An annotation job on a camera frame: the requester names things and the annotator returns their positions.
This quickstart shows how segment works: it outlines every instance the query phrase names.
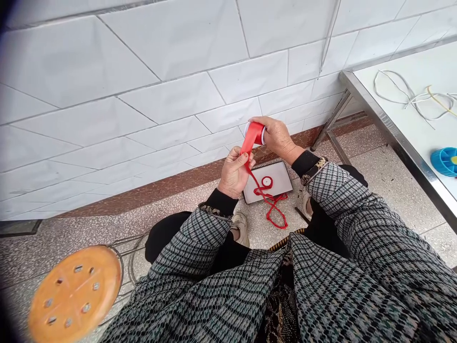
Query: plaid coat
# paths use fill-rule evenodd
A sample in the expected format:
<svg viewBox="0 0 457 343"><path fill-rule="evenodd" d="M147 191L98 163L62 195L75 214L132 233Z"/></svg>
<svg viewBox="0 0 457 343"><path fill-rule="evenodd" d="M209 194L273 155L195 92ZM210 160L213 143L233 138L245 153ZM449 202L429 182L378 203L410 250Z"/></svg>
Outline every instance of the plaid coat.
<svg viewBox="0 0 457 343"><path fill-rule="evenodd" d="M277 252L207 277L230 222L195 210L141 278L102 342L252 342L292 251L304 342L457 341L457 276L384 200L328 163L307 185L347 260L290 234Z"/></svg>

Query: blue object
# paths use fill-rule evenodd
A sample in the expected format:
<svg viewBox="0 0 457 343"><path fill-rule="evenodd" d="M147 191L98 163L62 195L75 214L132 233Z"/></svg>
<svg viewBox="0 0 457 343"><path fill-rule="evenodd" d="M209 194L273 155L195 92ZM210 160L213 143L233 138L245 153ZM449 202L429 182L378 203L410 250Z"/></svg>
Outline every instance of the blue object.
<svg viewBox="0 0 457 343"><path fill-rule="evenodd" d="M435 169L445 175L456 177L457 176L457 149L444 148L435 151L430 160Z"/></svg>

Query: black pants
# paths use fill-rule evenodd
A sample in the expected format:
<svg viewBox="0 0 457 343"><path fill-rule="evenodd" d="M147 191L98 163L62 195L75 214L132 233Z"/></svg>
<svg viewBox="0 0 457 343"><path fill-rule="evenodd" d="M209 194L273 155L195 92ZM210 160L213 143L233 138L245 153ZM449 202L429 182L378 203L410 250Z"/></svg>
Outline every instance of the black pants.
<svg viewBox="0 0 457 343"><path fill-rule="evenodd" d="M340 167L349 172L361 184L368 187L368 183L365 181L363 175L356 168L345 164ZM314 243L349 258L350 254L346 246L338 237L334 220L325 214L325 211L314 199L311 199L311 207L313 209L313 216L311 218L311 224L305 230L304 235ZM153 263L156 260L162 249L170 243L173 236L179 231L181 225L190 214L191 212L172 214L152 227L146 241L145 257L147 261ZM233 234L229 231L224 244L219 248L210 274L241 265L249 251L250 248L236 243L233 240Z"/></svg>

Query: stainless steel table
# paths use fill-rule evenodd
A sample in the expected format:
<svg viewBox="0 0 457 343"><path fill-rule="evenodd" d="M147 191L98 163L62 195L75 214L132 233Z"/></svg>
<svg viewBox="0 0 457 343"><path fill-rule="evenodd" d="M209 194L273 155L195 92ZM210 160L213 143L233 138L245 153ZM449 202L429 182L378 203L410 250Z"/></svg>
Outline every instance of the stainless steel table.
<svg viewBox="0 0 457 343"><path fill-rule="evenodd" d="M457 147L457 117L448 114L443 121L427 122L417 112L414 114L415 109L412 107L405 110L404 105L388 102L373 91L376 72L392 70L409 80L409 85L415 88L417 94L423 93L423 89L430 84L433 91L457 92L456 41L453 37L441 42L439 47L426 46L394 55L389 61L383 58L342 71L340 80L346 90L311 150L314 151L324 137L328 136L342 162L350 164L332 130L366 116L370 117L457 233L457 179L439 174L429 160L430 153L434 150L446 146ZM352 97L360 102L365 113L337 121Z"/></svg>

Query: brown baseboard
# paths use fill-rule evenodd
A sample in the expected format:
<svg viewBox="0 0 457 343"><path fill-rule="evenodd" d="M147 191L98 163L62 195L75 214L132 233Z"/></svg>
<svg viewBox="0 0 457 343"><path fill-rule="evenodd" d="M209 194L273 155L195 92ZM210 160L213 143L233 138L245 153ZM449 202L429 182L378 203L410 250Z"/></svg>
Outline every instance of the brown baseboard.
<svg viewBox="0 0 457 343"><path fill-rule="evenodd" d="M336 136L361 129L372 124L369 118L358 120L347 126L334 130ZM297 133L292 136L295 144L302 147L309 147L318 136L323 126L318 126L310 130ZM260 146L253 149L258 164L268 162L277 158L266 146ZM213 163L197 167L181 174L170 176L166 179L150 183L146 186L127 191L110 198L95 202L93 204L61 214L59 217L92 217L121 214L137 207L156 202L160 199L186 191L216 180L220 177L220 170L224 160L218 160Z"/></svg>

